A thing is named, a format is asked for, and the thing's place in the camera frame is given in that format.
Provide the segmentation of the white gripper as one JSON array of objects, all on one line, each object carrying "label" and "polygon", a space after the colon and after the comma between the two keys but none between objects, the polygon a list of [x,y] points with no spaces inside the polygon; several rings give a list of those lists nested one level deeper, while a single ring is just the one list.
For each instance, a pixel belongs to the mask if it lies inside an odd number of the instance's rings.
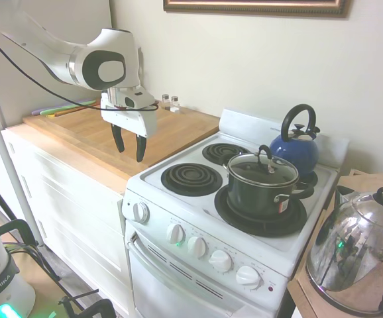
[{"label": "white gripper", "polygon": [[146,151],[147,138],[154,135],[157,130],[156,111],[108,111],[115,109],[109,102],[108,94],[101,94],[101,116],[104,121],[111,123],[111,131],[117,147],[122,153],[125,151],[125,145],[121,129],[131,131],[136,134],[137,162],[142,162]]}]

